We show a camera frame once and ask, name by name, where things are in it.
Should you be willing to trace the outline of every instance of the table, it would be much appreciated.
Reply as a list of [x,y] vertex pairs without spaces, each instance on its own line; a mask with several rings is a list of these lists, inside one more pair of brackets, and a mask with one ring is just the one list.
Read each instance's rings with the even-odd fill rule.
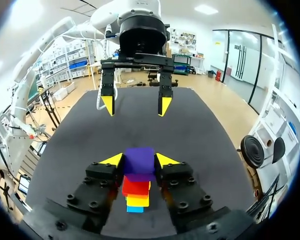
[[[194,177],[211,195],[213,209],[248,209],[253,188],[230,138],[209,107],[190,88],[173,89],[164,117],[157,114],[158,88],[119,88],[116,113],[96,110],[98,91],[73,106],[48,142],[30,182],[26,202],[34,207],[50,198],[66,206],[85,169],[131,147],[157,152],[194,169]],[[166,203],[153,182],[150,207],[142,214],[126,211],[118,194],[101,234],[121,238],[155,238],[175,234]]]

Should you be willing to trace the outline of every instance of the red fire extinguisher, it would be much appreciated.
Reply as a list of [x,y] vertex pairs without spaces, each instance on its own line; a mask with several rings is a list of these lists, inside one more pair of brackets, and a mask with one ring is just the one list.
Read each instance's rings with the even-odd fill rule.
[[218,82],[220,82],[220,78],[221,78],[221,71],[218,70],[218,71],[216,71],[215,80],[217,80]]

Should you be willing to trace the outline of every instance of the floor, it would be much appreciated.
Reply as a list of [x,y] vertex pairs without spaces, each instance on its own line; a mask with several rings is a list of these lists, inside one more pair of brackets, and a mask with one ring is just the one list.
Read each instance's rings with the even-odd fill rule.
[[[212,70],[217,72],[217,68],[211,67]],[[232,76],[226,75],[224,78],[224,84],[232,89],[237,95],[239,95],[246,102],[249,101],[254,85],[246,81],[239,81]],[[264,101],[267,96],[267,91],[257,86],[254,90],[254,94],[251,100],[251,106],[259,113],[263,107]]]
[[[96,85],[98,86],[100,75],[95,75],[94,78],[97,81]],[[134,80],[134,82],[122,83],[121,85],[118,85],[119,88],[126,88],[127,86],[138,82],[148,84],[148,74],[144,71],[122,73],[121,78],[122,82],[126,82],[127,80]],[[207,75],[184,76],[174,74],[172,80],[178,80],[179,87],[193,88],[219,120],[230,137],[234,147],[239,147],[241,139],[249,133],[258,118],[256,112],[233,90],[223,83],[215,81],[214,78],[208,78]],[[62,101],[55,102],[55,108],[60,120],[68,114],[72,106],[76,104],[84,93],[94,89],[91,77],[77,78],[74,82],[75,90]],[[52,91],[55,92],[58,89],[59,87],[56,86]],[[53,135],[54,132],[52,128],[54,125],[42,106],[35,109],[33,116],[40,125],[46,125],[46,132]],[[27,117],[26,122],[32,124],[31,118]],[[33,146],[36,147],[36,145],[39,144],[38,142],[34,142]],[[13,211],[13,215],[17,222],[23,217],[17,209]]]

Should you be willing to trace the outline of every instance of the ceiling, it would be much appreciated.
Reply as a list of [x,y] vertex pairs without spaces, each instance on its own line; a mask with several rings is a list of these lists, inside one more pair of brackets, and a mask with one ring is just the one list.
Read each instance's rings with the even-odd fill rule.
[[[39,9],[34,2],[42,5],[41,15],[36,22],[28,27],[19,28],[15,20],[8,18],[0,30],[0,62],[5,68],[11,68],[21,59],[22,55],[48,31],[55,23],[64,17],[70,16],[76,24],[89,20],[93,12],[111,0],[24,0],[28,5],[22,10],[27,11],[24,21],[31,22],[39,15]],[[202,25],[217,28],[225,25],[246,25],[271,28],[274,22],[269,10],[258,0],[161,0],[163,17],[180,17],[195,20]],[[218,10],[217,14],[204,15],[195,11],[201,4],[209,5]]]
[[[62,9],[74,11],[85,16],[91,16],[95,9],[111,2],[111,0],[54,0],[52,3]],[[202,23],[218,26],[225,24],[246,24],[271,27],[274,22],[273,10],[265,7],[267,4],[260,0],[161,0],[163,15],[179,15],[195,19]],[[195,7],[206,4],[219,11],[214,15],[204,15],[195,11]]]

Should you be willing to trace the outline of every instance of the glass door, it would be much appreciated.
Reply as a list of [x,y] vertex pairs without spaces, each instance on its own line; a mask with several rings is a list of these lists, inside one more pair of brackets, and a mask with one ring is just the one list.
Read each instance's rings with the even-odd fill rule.
[[224,84],[247,103],[257,78],[260,60],[260,36],[230,31],[229,57]]
[[213,31],[211,45],[211,70],[215,73],[221,71],[220,79],[223,79],[223,74],[226,66],[228,47],[228,31]]

